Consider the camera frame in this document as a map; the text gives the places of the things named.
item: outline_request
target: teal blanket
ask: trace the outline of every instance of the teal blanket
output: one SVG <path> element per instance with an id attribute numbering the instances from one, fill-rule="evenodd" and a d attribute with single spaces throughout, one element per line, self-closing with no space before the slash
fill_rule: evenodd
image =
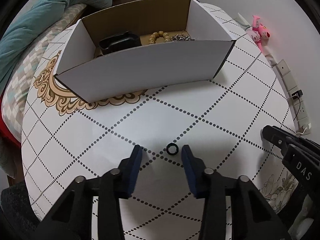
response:
<path id="1" fill-rule="evenodd" d="M 104 9 L 111 6 L 112 0 L 39 0 L 9 26 L 0 41 L 0 95 L 25 48 L 58 21 L 65 8 L 77 3 Z"/>

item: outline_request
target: metal bolt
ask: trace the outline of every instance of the metal bolt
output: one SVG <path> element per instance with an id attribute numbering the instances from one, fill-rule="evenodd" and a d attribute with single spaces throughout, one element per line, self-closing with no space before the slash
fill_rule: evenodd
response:
<path id="1" fill-rule="evenodd" d="M 211 168 L 205 168 L 205 169 L 204 169 L 204 173 L 205 173 L 205 174 L 213 174 L 213 173 L 214 173 L 214 170 L 211 169 Z"/>
<path id="2" fill-rule="evenodd" d="M 245 176 L 245 175 L 242 175 L 242 176 L 240 176 L 240 180 L 241 180 L 242 182 L 248 182 L 248 181 L 249 181 L 249 178 L 248 178 L 247 176 Z"/>
<path id="3" fill-rule="evenodd" d="M 80 182 L 82 182 L 82 181 L 84 181 L 84 180 L 85 180 L 85 177 L 84 177 L 84 176 L 78 176 L 78 177 L 75 178 L 75 182 L 76 182 L 76 183 L 80 183 Z"/>
<path id="4" fill-rule="evenodd" d="M 118 175 L 118 174 L 120 173 L 120 170 L 119 170 L 118 168 L 114 168 L 114 169 L 112 169 L 112 170 L 110 171 L 110 173 L 111 173 L 112 175 Z"/>

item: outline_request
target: black ring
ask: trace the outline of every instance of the black ring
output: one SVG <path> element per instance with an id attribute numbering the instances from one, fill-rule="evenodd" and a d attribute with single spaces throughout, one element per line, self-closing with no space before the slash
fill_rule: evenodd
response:
<path id="1" fill-rule="evenodd" d="M 169 148 L 170 148 L 171 146 L 174 146 L 174 147 L 176 148 L 176 151 L 175 151 L 174 153 L 169 152 Z M 176 155 L 176 154 L 179 152 L 179 147 L 178 147 L 178 145 L 176 145 L 175 143 L 169 143 L 169 144 L 167 145 L 165 151 L 166 151 L 167 154 L 169 154 L 169 155 Z"/>

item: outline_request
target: white table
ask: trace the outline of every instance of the white table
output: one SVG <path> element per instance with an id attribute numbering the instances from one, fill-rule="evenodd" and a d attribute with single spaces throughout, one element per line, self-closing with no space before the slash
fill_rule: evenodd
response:
<path id="1" fill-rule="evenodd" d="M 260 135 L 265 125 L 294 132 L 283 90 L 244 30 L 220 8 L 202 5 L 237 37 L 213 80 L 87 105 L 55 84 L 51 72 L 72 27 L 49 44 L 22 126 L 25 180 L 39 219 L 76 176 L 102 176 L 139 144 L 144 152 L 136 188 L 132 198 L 120 201 L 125 238 L 197 239 L 204 202 L 189 192 L 180 152 L 164 151 L 170 142 L 180 149 L 189 144 L 196 157 L 224 176 L 247 175 L 276 211 L 285 205 L 297 182 L 282 165 L 280 150 Z M 276 192 L 278 186 L 285 189 Z M 92 239 L 97 239 L 98 199 L 93 202 Z M 230 239 L 229 199 L 226 208 Z"/>

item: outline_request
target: box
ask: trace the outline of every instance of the box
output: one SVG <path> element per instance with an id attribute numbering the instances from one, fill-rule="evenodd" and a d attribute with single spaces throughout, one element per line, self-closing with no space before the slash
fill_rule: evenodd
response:
<path id="1" fill-rule="evenodd" d="M 100 40 L 131 31 L 142 46 L 94 58 Z M 184 31 L 195 41 L 148 45 L 153 32 Z M 196 0 L 139 0 L 80 19 L 54 76 L 87 103 L 166 85 L 212 79 L 233 49 L 233 35 Z"/>

